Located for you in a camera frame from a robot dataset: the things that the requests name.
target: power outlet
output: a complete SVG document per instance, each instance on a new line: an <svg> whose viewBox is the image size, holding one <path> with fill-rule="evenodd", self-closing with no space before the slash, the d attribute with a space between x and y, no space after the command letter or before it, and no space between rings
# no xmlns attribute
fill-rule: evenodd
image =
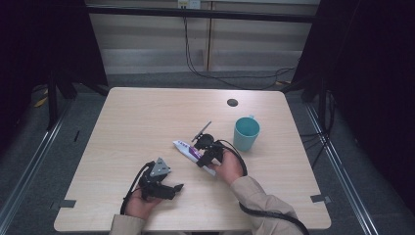
<svg viewBox="0 0 415 235"><path fill-rule="evenodd" d="M201 10L201 0L189 0L188 8Z"/></svg>
<svg viewBox="0 0 415 235"><path fill-rule="evenodd" d="M188 0L177 0L178 9L188 9L189 1Z"/></svg>

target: person's right hand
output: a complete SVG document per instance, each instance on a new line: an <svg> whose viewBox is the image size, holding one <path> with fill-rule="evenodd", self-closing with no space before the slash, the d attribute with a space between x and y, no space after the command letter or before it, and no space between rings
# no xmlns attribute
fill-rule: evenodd
<svg viewBox="0 0 415 235"><path fill-rule="evenodd" d="M229 186L233 181L242 177L244 174L238 158L229 150L223 150L223 160L221 165L211 164L209 167L214 169L217 175L219 175L219 177Z"/></svg>

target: black curtain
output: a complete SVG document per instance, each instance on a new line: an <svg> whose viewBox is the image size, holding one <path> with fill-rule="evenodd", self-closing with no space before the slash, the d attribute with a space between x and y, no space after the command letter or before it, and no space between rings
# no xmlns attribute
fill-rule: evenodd
<svg viewBox="0 0 415 235"><path fill-rule="evenodd" d="M360 146L415 212L415 2L322 0L294 82L303 98L322 81L332 90Z"/></svg>
<svg viewBox="0 0 415 235"><path fill-rule="evenodd" d="M0 4L0 147L11 139L33 87L46 84L52 70L65 71L59 72L60 79L68 82L107 85L99 47L83 6L82 0Z"/></svg>

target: beige sleeve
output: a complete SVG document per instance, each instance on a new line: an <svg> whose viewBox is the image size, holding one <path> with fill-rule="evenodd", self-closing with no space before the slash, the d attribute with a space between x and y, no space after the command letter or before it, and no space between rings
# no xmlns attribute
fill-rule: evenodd
<svg viewBox="0 0 415 235"><path fill-rule="evenodd" d="M257 211L280 212L297 218L293 207L273 195L266 195L256 180L244 176L235 180L231 190L238 201L246 208ZM300 235L301 231L289 221L250 216L253 234Z"/></svg>
<svg viewBox="0 0 415 235"><path fill-rule="evenodd" d="M145 221L138 217L114 215L110 235L139 235Z"/></svg>

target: wall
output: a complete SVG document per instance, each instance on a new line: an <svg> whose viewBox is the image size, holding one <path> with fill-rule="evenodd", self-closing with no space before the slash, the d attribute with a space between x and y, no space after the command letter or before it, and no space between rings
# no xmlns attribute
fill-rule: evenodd
<svg viewBox="0 0 415 235"><path fill-rule="evenodd" d="M173 0L85 2L177 8ZM314 15L317 6L315 0L202 2L205 10L294 15ZM90 18L107 74L189 70L183 19L97 14ZM187 25L190 56L197 71L274 71L295 66L310 29L309 23L207 19L187 19Z"/></svg>

